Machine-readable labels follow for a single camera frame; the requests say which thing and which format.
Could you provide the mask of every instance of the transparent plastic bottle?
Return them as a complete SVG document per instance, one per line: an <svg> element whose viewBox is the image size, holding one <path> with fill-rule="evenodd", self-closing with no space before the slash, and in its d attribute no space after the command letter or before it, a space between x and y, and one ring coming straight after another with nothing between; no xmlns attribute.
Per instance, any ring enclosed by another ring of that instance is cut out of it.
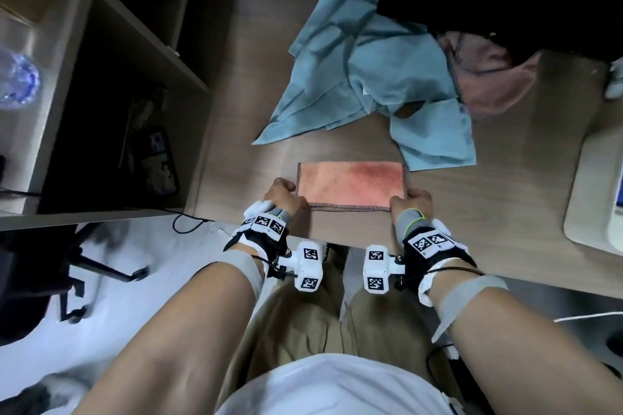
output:
<svg viewBox="0 0 623 415"><path fill-rule="evenodd" d="M21 54L0 44L0 109L21 109L37 96L39 70Z"/></svg>

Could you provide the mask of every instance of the office chair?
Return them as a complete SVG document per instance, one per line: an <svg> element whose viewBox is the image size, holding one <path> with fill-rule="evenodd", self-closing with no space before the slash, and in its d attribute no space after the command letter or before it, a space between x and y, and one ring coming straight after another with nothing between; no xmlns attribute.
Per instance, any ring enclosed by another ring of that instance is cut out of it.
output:
<svg viewBox="0 0 623 415"><path fill-rule="evenodd" d="M76 324L87 313L85 305L67 312L67 295L84 296L84 282L69 276L70 266L81 267L123 282L146 278L149 267L132 275L82 256L82 243L100 223L0 232L0 346L18 341L43 319L50 298L60 297L60 321Z"/></svg>

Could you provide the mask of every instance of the white cable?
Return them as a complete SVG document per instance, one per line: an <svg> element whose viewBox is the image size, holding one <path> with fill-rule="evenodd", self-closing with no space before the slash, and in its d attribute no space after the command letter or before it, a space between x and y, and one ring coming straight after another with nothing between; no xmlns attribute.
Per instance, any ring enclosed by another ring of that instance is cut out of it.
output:
<svg viewBox="0 0 623 415"><path fill-rule="evenodd" d="M603 314L576 315L575 317L557 318L554 320L554 323L569 322L570 320L585 320L587 318L610 317L611 315L623 315L623 312L604 312Z"/></svg>

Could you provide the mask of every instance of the white shirt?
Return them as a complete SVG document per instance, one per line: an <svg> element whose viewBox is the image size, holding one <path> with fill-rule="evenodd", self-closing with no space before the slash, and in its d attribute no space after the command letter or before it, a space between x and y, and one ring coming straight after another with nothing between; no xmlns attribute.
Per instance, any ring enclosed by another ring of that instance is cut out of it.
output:
<svg viewBox="0 0 623 415"><path fill-rule="evenodd" d="M421 377L334 353L310 356L252 380L216 414L453 415L446 395Z"/></svg>

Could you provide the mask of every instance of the wooden table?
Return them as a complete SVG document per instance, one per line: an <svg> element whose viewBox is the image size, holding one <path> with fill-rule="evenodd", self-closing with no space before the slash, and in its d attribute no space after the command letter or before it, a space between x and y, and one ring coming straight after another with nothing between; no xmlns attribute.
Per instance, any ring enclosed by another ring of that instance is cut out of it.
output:
<svg viewBox="0 0 623 415"><path fill-rule="evenodd" d="M401 160L389 121L371 115L330 132L252 146L290 78L290 43L316 0L238 0L215 86L203 163L187 211L226 222L298 162ZM409 175L484 271L623 298L623 257L575 244L563 218L582 138L601 104L605 65L544 53L531 92L503 115L473 125L478 165ZM297 236L393 249L389 214L314 212Z"/></svg>

